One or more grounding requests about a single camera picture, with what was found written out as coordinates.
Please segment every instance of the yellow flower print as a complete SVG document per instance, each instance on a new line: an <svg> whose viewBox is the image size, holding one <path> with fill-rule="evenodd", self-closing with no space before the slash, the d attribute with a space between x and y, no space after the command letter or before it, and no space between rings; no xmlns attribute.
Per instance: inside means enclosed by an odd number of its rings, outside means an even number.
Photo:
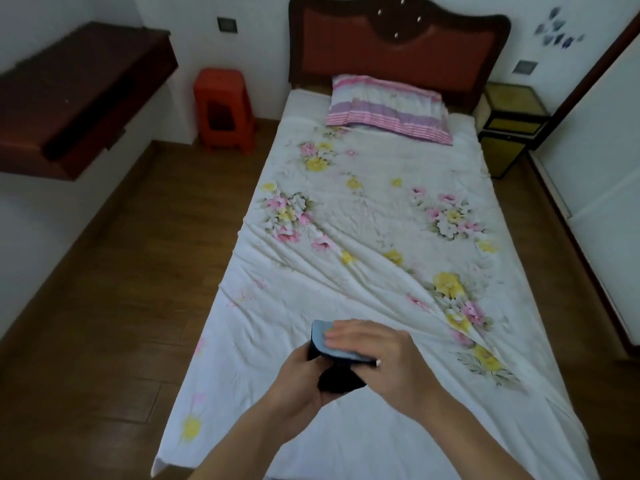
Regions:
<svg viewBox="0 0 640 480"><path fill-rule="evenodd" d="M358 181L356 177L351 177L347 180L347 187L351 190L357 190L362 188L362 184Z"/></svg>
<svg viewBox="0 0 640 480"><path fill-rule="evenodd" d="M350 252L342 250L342 257L340 258L343 264L352 264L357 261L356 257Z"/></svg>
<svg viewBox="0 0 640 480"><path fill-rule="evenodd" d="M473 352L473 355L476 356L484 368L489 372L496 372L504 368L500 361L483 346L476 344L474 348L471 349L471 352Z"/></svg>
<svg viewBox="0 0 640 480"><path fill-rule="evenodd" d="M324 158L313 157L307 159L307 168L311 171L322 171L326 170L329 166L329 162Z"/></svg>
<svg viewBox="0 0 640 480"><path fill-rule="evenodd" d="M192 442L199 434L201 426L202 423L199 418L189 413L187 418L182 421L182 439L187 443Z"/></svg>
<svg viewBox="0 0 640 480"><path fill-rule="evenodd" d="M448 298L457 298L465 294L465 289L462 288L455 274L445 273L444 271L436 274L433 277L433 284L436 287L436 291L439 291Z"/></svg>
<svg viewBox="0 0 640 480"><path fill-rule="evenodd" d="M460 214L457 210L455 209L449 209L448 211L446 211L444 213L444 215L446 215L447 220L451 223L451 224L457 224L462 220L462 214Z"/></svg>
<svg viewBox="0 0 640 480"><path fill-rule="evenodd" d="M478 247L485 253L494 253L498 250L491 241L478 241Z"/></svg>
<svg viewBox="0 0 640 480"><path fill-rule="evenodd" d="M471 322L469 322L469 320L467 319L467 317L462 316L462 315L452 315L450 313L447 314L447 322L449 322L449 325L451 325L453 328L455 328L458 331L469 331L469 327L471 327Z"/></svg>
<svg viewBox="0 0 640 480"><path fill-rule="evenodd" d="M283 209L280 209L278 211L278 217L285 221L285 222L291 222L293 220L295 220L296 218L296 213L295 211L291 208L290 205L284 207Z"/></svg>
<svg viewBox="0 0 640 480"><path fill-rule="evenodd" d="M389 259L396 266L400 266L403 261L403 256L397 250L392 249L388 253L384 253L382 256Z"/></svg>

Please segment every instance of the white bedsheet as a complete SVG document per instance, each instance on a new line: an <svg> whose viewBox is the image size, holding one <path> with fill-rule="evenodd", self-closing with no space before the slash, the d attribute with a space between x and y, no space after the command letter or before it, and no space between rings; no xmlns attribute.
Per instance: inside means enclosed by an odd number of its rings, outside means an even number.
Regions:
<svg viewBox="0 0 640 480"><path fill-rule="evenodd" d="M324 128L328 101L289 97L152 475L199 465L313 320L357 317L410 331L443 386L535 478L597 478L473 120L451 115L449 147ZM268 476L458 478L368 388L322 409Z"/></svg>

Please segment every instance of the red headboard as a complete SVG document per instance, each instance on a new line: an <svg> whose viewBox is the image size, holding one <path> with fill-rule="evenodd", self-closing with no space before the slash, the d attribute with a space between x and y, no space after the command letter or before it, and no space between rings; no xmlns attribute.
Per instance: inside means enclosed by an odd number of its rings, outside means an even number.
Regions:
<svg viewBox="0 0 640 480"><path fill-rule="evenodd" d="M334 75L370 75L471 112L510 30L505 15L457 15L429 0L290 0L289 81L331 87Z"/></svg>

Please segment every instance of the dark wooden shelf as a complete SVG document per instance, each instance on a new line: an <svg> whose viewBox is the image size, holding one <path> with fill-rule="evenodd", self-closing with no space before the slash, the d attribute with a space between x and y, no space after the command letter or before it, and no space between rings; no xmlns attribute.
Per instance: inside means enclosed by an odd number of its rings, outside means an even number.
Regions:
<svg viewBox="0 0 640 480"><path fill-rule="evenodd" d="M0 171L75 180L177 67L167 31L83 25L0 76Z"/></svg>

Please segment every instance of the wall switch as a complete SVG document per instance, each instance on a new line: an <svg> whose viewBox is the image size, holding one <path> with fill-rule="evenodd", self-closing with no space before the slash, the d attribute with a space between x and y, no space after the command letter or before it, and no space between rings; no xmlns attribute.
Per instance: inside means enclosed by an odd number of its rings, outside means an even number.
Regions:
<svg viewBox="0 0 640 480"><path fill-rule="evenodd" d="M513 73L531 75L533 69L535 69L537 65L538 63L534 61L518 61L516 67L513 69Z"/></svg>
<svg viewBox="0 0 640 480"><path fill-rule="evenodd" d="M238 33L238 26L235 18L218 17L218 28L221 32L228 32L230 34Z"/></svg>

